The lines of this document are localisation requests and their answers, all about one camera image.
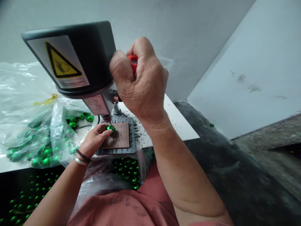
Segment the worker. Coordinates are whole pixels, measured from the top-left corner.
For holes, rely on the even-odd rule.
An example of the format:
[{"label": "worker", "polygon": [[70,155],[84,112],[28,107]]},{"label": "worker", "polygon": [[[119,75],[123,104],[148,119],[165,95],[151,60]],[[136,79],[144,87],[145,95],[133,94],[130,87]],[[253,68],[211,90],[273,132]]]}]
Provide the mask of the worker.
[{"label": "worker", "polygon": [[[127,55],[138,57],[136,74]],[[174,130],[163,107],[168,72],[145,37],[124,54],[115,52],[110,71],[118,94],[150,136],[155,156],[144,184],[137,190],[89,197],[70,218],[86,163],[112,133],[95,126],[57,182],[24,226],[52,225],[233,225],[223,201],[201,166]]]}]

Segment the white label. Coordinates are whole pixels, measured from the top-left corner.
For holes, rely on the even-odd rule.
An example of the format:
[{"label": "white label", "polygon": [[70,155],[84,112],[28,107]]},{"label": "white label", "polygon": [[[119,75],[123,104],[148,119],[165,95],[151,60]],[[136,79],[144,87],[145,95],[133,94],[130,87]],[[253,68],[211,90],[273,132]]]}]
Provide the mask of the white label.
[{"label": "white label", "polygon": [[67,35],[27,42],[61,88],[90,85]]},{"label": "white label", "polygon": [[106,104],[101,95],[83,99],[87,106],[92,111],[93,115],[109,115]]}]

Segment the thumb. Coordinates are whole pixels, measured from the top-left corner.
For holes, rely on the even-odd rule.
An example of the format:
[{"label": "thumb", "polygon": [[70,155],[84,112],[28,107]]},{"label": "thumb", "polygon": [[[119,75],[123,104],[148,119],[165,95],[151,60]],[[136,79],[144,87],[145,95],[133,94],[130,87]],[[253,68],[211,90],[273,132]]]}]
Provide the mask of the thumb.
[{"label": "thumb", "polygon": [[99,143],[103,143],[105,139],[107,139],[111,134],[112,134],[113,130],[109,129],[109,130],[105,130],[104,132],[102,132],[102,134],[98,135],[98,142]]},{"label": "thumb", "polygon": [[114,53],[110,61],[110,71],[116,83],[135,80],[130,61],[122,51]]}]

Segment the silver bangle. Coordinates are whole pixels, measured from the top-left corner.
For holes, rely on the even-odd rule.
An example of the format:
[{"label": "silver bangle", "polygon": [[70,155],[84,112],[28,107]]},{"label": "silver bangle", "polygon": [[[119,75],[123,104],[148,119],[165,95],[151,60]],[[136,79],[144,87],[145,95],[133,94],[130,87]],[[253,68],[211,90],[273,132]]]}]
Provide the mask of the silver bangle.
[{"label": "silver bangle", "polygon": [[80,165],[88,165],[88,163],[85,163],[85,162],[79,160],[78,157],[76,157],[76,155],[74,155],[74,161]]}]

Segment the red handle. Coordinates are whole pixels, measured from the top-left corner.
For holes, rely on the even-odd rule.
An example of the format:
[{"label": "red handle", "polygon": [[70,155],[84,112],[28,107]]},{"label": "red handle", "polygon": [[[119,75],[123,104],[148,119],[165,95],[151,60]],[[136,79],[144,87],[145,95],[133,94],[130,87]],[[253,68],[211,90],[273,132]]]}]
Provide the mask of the red handle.
[{"label": "red handle", "polygon": [[130,55],[128,56],[128,59],[131,63],[133,74],[135,74],[137,69],[138,57],[136,55]]}]

